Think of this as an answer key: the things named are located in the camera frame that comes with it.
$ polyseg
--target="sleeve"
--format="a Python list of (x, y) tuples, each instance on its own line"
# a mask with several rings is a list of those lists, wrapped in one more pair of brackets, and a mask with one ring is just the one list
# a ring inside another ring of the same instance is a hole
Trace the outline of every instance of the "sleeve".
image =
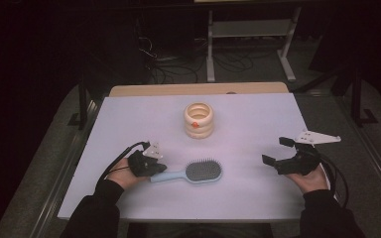
[(348, 209), (340, 207), (329, 190), (315, 190), (304, 194), (300, 231), (302, 238), (365, 237)]
[(93, 195), (86, 196), (73, 212), (62, 238), (117, 237), (119, 209), (116, 202), (124, 189), (112, 180), (104, 180)]

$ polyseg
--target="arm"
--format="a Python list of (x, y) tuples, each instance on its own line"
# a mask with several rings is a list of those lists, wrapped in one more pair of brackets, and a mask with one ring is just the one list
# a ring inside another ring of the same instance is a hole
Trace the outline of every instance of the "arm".
[[(113, 170), (126, 167), (128, 160), (122, 159)], [(117, 237), (119, 209), (116, 202), (124, 190), (145, 179), (135, 177), (129, 169), (110, 173), (93, 195), (82, 199), (61, 237)]]
[(328, 190), (320, 166), (306, 176), (287, 175), (302, 191), (305, 210), (300, 221), (301, 237), (365, 237), (352, 212), (340, 207)]

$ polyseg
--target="table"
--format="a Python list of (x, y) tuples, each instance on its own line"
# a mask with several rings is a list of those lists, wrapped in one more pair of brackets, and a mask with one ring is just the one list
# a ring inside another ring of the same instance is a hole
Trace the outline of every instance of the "table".
[[(263, 165), (261, 159), (262, 154), (282, 159), (292, 157), (295, 150), (280, 146), (278, 138), (292, 138), (306, 129), (293, 94), (283, 86), (284, 83), (253, 82), (113, 88), (102, 104), (58, 217), (70, 218), (80, 200), (93, 193), (105, 167), (126, 147), (150, 140), (160, 143), (164, 154), (161, 163), (169, 171), (181, 170), (192, 160), (213, 157), (221, 162), (223, 176), (217, 182), (198, 185), (180, 179), (140, 183), (118, 201), (121, 219), (140, 222), (299, 219), (304, 208), (299, 189)], [(244, 93), (245, 89), (249, 94), (219, 94), (230, 90)], [(211, 94), (196, 95), (201, 92)], [(183, 131), (183, 110), (194, 101), (207, 102), (215, 113), (215, 130), (203, 140), (191, 139)]]

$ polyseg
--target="blue hairbrush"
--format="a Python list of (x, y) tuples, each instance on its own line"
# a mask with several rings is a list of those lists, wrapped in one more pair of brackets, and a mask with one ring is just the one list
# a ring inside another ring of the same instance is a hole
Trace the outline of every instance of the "blue hairbrush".
[(213, 159), (203, 159), (191, 162), (186, 169), (179, 172), (163, 172), (151, 177), (151, 182), (171, 179), (186, 179), (191, 183), (217, 181), (221, 178), (221, 164)]

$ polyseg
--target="wire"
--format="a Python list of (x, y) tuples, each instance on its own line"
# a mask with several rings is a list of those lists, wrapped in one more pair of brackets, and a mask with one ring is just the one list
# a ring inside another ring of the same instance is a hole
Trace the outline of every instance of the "wire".
[(116, 172), (116, 171), (122, 171), (122, 170), (129, 169), (129, 168), (130, 167), (122, 167), (122, 168), (115, 169), (113, 171), (109, 171), (109, 173)]
[(342, 207), (345, 208), (347, 206), (348, 199), (349, 199), (349, 190), (348, 190), (347, 180), (346, 180), (344, 174), (341, 172), (341, 170), (327, 156), (320, 154), (320, 158), (323, 159), (325, 162), (331, 164), (333, 166), (333, 168), (335, 169), (335, 174), (339, 174), (341, 176), (342, 182), (344, 183), (344, 187), (345, 187), (345, 201), (344, 201), (344, 204), (342, 205)]
[(98, 182), (97, 182), (97, 185), (95, 187), (98, 187), (98, 185), (107, 177), (107, 175), (110, 173), (110, 170), (120, 161), (122, 160), (123, 158), (126, 157), (126, 155), (128, 155), (132, 149), (134, 149), (135, 147), (139, 146), (139, 145), (142, 145), (143, 147), (146, 145), (147, 143), (146, 142), (138, 142), (138, 143), (135, 143), (134, 145), (126, 148), (126, 150), (124, 152), (122, 152), (122, 154), (120, 154), (116, 160), (114, 160), (107, 168), (106, 170), (104, 170), (103, 174), (101, 174), (100, 178), (98, 179)]

